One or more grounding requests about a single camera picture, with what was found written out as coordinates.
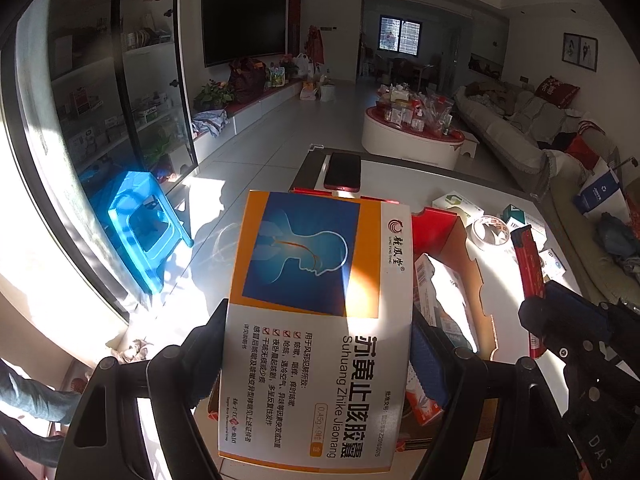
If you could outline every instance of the red tabletop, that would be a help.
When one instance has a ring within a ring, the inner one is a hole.
[[[438,140],[439,142],[448,142],[449,144],[461,144],[465,141],[465,136],[463,135],[463,133],[460,130],[456,130],[455,128],[449,129],[449,135],[443,135],[429,130],[426,124],[424,126],[424,131],[416,132],[414,129],[406,126],[405,123],[403,123],[402,126],[389,123],[388,121],[385,121],[384,109],[378,106],[367,108],[366,114],[371,119],[379,122],[380,124],[384,124],[385,126],[389,126],[390,128],[394,128],[406,134],[415,135],[416,137],[423,137],[429,140]]]

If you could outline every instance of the television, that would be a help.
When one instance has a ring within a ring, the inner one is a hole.
[[[284,54],[287,0],[202,0],[206,66]]]

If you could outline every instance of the tape roll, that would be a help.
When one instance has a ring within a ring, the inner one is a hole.
[[[509,246],[509,228],[496,216],[485,215],[470,227],[471,241],[483,251],[503,251]]]

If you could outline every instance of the window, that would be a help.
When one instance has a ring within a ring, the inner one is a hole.
[[[406,22],[391,16],[380,16],[380,50],[418,55],[420,23]]]

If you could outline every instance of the person's leg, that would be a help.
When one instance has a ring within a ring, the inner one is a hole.
[[[57,392],[44,384],[25,379],[0,359],[0,400],[36,418],[70,424],[80,394]]]
[[[4,434],[9,446],[15,452],[47,467],[58,466],[65,437],[44,437],[33,434],[19,420],[3,412],[0,412],[0,433]]]

